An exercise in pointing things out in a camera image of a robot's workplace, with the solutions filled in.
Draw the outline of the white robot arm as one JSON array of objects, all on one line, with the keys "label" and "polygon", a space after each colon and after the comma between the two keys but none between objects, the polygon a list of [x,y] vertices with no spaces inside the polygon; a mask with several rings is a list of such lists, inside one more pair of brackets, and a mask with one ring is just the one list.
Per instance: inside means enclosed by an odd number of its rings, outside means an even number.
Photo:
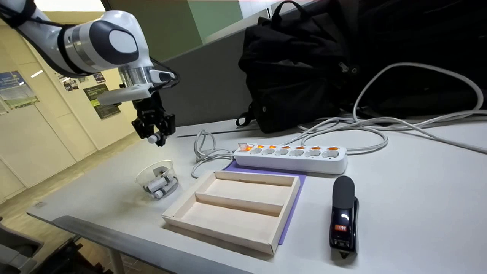
[{"label": "white robot arm", "polygon": [[106,10],[81,22],[53,22],[33,0],[0,0],[0,18],[22,34],[59,74],[80,77],[116,68],[118,89],[97,97],[100,105],[130,100],[130,121],[139,138],[162,146],[174,132],[174,115],[164,111],[159,91],[174,86],[177,74],[153,60],[136,18],[126,10]]}]

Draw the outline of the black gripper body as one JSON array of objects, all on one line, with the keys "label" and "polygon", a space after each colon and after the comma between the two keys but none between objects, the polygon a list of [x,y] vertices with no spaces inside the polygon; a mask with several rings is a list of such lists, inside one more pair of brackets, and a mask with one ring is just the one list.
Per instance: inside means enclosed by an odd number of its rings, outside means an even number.
[{"label": "black gripper body", "polygon": [[147,98],[139,98],[132,101],[136,117],[132,120],[135,132],[144,130],[153,133],[153,129],[162,130],[167,135],[174,132],[174,115],[167,114],[161,97],[153,92]]}]

